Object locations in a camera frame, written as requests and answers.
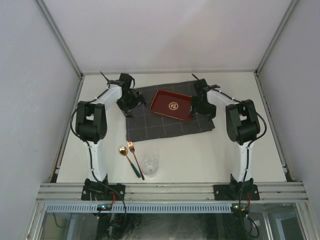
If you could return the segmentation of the grey checked cloth napkin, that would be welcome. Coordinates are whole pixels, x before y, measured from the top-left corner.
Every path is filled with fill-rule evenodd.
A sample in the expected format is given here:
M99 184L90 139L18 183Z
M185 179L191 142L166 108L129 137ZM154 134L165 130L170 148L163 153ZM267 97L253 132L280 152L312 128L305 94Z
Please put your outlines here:
M194 83L193 80L139 88L146 100L146 105L141 104L134 108L131 111L133 117L126 119L126 140L140 142L212 131L215 128L214 122L205 115L197 114L189 121L182 121L153 113L150 110L158 91L165 90L186 96L195 96Z

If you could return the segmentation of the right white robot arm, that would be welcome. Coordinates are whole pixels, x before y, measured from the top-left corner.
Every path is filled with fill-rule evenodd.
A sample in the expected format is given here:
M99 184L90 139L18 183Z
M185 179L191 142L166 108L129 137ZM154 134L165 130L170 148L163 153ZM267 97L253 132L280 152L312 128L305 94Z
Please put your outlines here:
M216 199L240 200L254 188L251 153L260 133L258 113L252 100L238 100L218 89L204 87L192 97L192 112L216 116L219 108L225 113L226 132L234 143L234 165L229 184L215 185Z

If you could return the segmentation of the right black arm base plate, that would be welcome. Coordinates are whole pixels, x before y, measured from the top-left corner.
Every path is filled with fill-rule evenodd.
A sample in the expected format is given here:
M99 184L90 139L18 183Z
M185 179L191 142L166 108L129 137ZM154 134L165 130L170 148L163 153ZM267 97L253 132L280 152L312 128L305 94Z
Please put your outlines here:
M239 190L232 190L228 184L215 184L213 186L213 193L216 201L238 201L239 199L248 201L249 197L253 201L260 200L260 194L256 184L244 187L243 190L241 187Z

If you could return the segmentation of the red rectangular tray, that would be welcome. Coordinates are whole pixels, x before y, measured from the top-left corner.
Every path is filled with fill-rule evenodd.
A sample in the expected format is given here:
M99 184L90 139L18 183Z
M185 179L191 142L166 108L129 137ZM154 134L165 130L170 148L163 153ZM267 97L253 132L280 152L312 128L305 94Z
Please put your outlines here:
M150 105L151 112L184 122L192 119L191 110L191 96L167 90L158 90Z

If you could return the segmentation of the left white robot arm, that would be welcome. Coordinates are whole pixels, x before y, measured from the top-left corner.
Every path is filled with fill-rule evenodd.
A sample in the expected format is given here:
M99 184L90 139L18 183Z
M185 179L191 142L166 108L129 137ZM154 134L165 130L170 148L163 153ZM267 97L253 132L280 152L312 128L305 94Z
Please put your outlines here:
M92 188L92 194L98 200L106 199L110 193L110 188L104 184L108 174L103 163L102 140L108 130L107 110L113 104L117 104L126 118L132 118L131 111L147 103L137 88L110 84L93 100L79 101L71 116L75 118L75 127L71 131L86 147L90 171L88 178L97 182Z

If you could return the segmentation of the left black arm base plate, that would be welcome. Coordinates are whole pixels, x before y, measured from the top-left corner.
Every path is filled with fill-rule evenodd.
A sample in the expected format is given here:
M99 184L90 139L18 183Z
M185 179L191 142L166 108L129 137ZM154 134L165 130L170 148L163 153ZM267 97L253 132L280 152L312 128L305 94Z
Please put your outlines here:
M109 186L111 189L104 187L97 182L93 182L90 185L84 185L81 193L82 201L121 201L119 195L124 198L125 185L115 184Z

